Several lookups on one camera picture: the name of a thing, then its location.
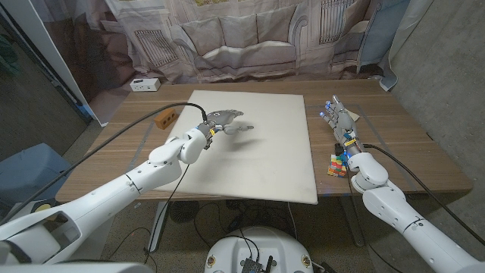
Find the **wooden table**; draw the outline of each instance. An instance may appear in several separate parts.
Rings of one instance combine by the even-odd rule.
[[[423,182],[437,192],[463,192],[472,188],[469,179],[445,152],[421,129],[419,124],[375,80],[325,80],[305,82],[213,83],[162,86],[155,93],[131,93],[101,132],[91,149],[119,129],[146,113],[173,102],[186,102],[194,89],[245,91],[255,93],[301,94],[305,98],[311,154],[319,196],[348,195],[346,179],[327,175],[330,154],[336,142],[333,131],[320,117],[325,102],[337,94],[348,110],[360,115],[358,134],[363,143],[371,143],[391,151]],[[130,165],[144,162],[154,148],[167,139],[173,124],[166,130],[154,127],[146,131],[152,119],[143,121],[119,136],[104,149],[77,167],[59,190],[56,198],[68,202],[122,175]],[[140,143],[146,138],[139,150]],[[424,190],[385,155],[370,150],[389,172],[390,180],[405,192]],[[169,192],[151,191],[139,199],[166,200]],[[227,199],[223,196],[203,196],[175,193],[173,200]]]

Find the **white board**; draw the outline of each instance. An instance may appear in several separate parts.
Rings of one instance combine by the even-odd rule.
[[[303,96],[195,90],[189,102],[207,113],[242,111],[231,125],[255,128],[232,136],[217,133],[177,192],[318,203]],[[181,137],[201,121],[200,110],[186,106],[169,137]],[[172,191],[177,182],[156,190]]]

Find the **robotic arm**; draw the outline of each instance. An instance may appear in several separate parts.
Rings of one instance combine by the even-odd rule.
[[[175,181],[179,161],[192,164],[219,131],[235,134],[252,129],[232,127],[241,111],[208,114],[208,120],[154,149],[146,162],[72,202],[25,215],[0,226],[0,264],[54,264],[67,260],[83,241],[108,218],[156,187]],[[2,250],[9,253],[2,261]]]
[[[365,151],[358,139],[355,122],[334,95],[321,117],[332,127],[337,141],[346,150],[353,187],[362,193],[369,212],[395,228],[436,272],[472,272],[480,264],[458,244],[416,212],[404,193],[389,180],[386,169]]]

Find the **printed backdrop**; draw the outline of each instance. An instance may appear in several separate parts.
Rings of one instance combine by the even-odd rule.
[[[100,123],[109,121],[135,77],[178,84],[382,76],[409,4],[31,1]]]

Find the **colorful toy blocks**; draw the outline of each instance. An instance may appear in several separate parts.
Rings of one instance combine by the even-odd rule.
[[[343,164],[345,160],[340,156],[332,155],[330,159],[330,166],[328,166],[328,175],[336,176],[336,177],[345,177],[347,173],[347,168]]]

